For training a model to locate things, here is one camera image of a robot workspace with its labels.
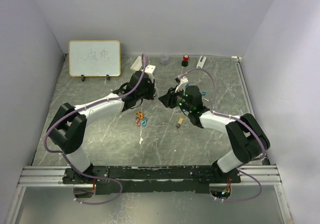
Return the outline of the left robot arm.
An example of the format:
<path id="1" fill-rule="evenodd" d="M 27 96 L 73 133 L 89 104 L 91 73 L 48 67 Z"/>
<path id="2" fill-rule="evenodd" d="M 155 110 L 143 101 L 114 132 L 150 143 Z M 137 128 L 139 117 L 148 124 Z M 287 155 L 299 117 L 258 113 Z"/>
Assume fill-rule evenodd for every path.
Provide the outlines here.
<path id="1" fill-rule="evenodd" d="M 93 178 L 93 164 L 88 159 L 82 143 L 86 127 L 111 114 L 132 109 L 139 100 L 153 100 L 156 89 L 152 71 L 136 71 L 129 82 L 99 100 L 73 106 L 64 103 L 55 114 L 47 132 L 48 138 L 60 148 L 67 162 L 75 171 L 75 177 L 81 183 Z"/>

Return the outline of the orange carabiner clip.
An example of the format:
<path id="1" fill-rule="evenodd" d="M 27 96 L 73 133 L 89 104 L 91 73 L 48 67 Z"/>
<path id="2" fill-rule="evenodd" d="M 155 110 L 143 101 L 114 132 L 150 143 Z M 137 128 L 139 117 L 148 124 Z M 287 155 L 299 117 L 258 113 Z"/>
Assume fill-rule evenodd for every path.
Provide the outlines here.
<path id="1" fill-rule="evenodd" d="M 138 111 L 136 114 L 136 117 L 139 117 L 139 118 L 144 118 L 144 113 L 142 111 Z"/>

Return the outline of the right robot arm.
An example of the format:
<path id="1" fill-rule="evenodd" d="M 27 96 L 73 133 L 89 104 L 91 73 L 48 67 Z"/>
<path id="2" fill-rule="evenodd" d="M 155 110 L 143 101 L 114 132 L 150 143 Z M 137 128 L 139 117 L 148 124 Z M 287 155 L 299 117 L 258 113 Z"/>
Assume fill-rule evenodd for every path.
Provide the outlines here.
<path id="1" fill-rule="evenodd" d="M 197 86 L 188 86 L 184 91 L 178 92 L 169 88 L 159 100 L 167 108 L 179 107 L 185 110 L 194 126 L 228 135 L 231 151 L 212 164 L 212 176 L 216 182 L 224 182 L 228 179 L 229 172 L 235 168 L 264 158 L 270 148 L 270 141 L 252 114 L 232 116 L 211 111 L 204 105 Z"/>

